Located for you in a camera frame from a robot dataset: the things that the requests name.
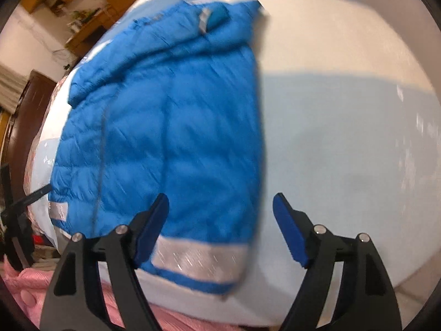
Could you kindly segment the blue puffer jacket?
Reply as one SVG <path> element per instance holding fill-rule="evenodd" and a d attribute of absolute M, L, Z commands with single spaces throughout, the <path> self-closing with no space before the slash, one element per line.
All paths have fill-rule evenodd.
<path fill-rule="evenodd" d="M 257 0 L 180 2 L 134 20 L 69 86 L 51 222 L 108 234 L 167 196 L 141 268 L 206 294 L 231 291 L 255 235 L 262 183 Z"/>

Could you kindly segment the pink knitted cloth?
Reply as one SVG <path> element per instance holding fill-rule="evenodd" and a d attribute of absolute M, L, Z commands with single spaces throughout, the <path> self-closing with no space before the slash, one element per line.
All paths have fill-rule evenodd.
<path fill-rule="evenodd" d="M 162 309 L 147 302 L 127 265 L 115 287 L 100 281 L 97 264 L 74 252 L 56 271 L 1 263 L 1 303 L 16 318 L 26 316 L 40 330 L 234 330 Z"/>

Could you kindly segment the dark wooden door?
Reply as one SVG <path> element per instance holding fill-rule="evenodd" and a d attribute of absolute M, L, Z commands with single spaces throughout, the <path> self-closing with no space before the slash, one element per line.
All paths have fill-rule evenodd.
<path fill-rule="evenodd" d="M 10 186 L 14 200 L 25 195 L 23 189 L 25 166 L 32 142 L 43 124 L 43 117 L 56 84 L 49 77 L 32 70 L 16 112 L 8 123 L 1 163 L 9 165 Z"/>

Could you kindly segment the blue and white bedspread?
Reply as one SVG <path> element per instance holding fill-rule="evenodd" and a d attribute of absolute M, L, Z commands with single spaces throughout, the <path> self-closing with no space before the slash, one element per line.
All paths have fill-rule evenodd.
<path fill-rule="evenodd" d="M 93 48 L 177 2 L 136 0 Z M 218 0 L 235 2 L 240 0 Z M 364 0 L 259 0 L 256 27 L 265 172 L 247 273 L 224 296 L 144 271 L 147 298 L 228 324 L 282 322 L 304 271 L 271 204 L 278 192 L 338 235 L 368 233 L 393 285 L 440 249 L 440 103 L 433 75 L 395 26 Z"/>

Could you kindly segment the wooden desk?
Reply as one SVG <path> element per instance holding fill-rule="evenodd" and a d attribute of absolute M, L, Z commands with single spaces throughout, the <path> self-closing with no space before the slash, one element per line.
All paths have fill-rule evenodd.
<path fill-rule="evenodd" d="M 108 5 L 66 41 L 66 49 L 79 58 L 84 57 L 120 17 L 121 14 Z"/>

